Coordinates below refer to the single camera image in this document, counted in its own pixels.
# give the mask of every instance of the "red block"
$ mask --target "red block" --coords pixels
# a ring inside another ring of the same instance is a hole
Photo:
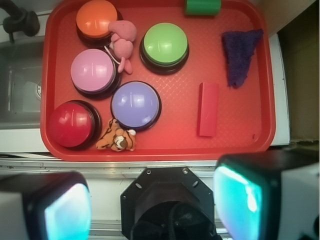
[[[199,91],[197,134],[214,137],[217,130],[219,85],[202,82]]]

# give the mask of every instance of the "green button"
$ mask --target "green button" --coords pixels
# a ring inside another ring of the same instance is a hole
[[[185,32],[172,23],[158,23],[144,36],[146,54],[156,63],[169,65],[179,61],[186,53],[188,40]]]

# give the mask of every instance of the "stuffed tiger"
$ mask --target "stuffed tiger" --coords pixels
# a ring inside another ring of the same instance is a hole
[[[120,127],[119,121],[115,118],[109,120],[108,127],[102,137],[95,144],[98,150],[111,148],[114,151],[135,150],[136,131],[124,130]]]

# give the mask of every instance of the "sink drain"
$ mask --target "sink drain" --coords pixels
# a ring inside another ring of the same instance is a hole
[[[40,101],[41,100],[41,92],[42,92],[42,87],[41,87],[41,82],[38,83],[35,89],[35,97]]]

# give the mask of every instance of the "stuffed toy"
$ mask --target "stuffed toy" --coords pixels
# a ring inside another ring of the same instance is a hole
[[[124,130],[120,127],[117,119],[112,118],[108,122],[106,131],[95,144],[96,149],[103,150],[110,148],[113,151],[133,151],[136,147],[136,131]]]
[[[109,31],[112,34],[109,47],[120,62],[114,58],[106,46],[104,46],[105,50],[119,64],[118,73],[125,70],[128,74],[132,74],[133,69],[129,58],[134,49],[133,41],[137,36],[135,25],[127,20],[112,21],[109,23]]]

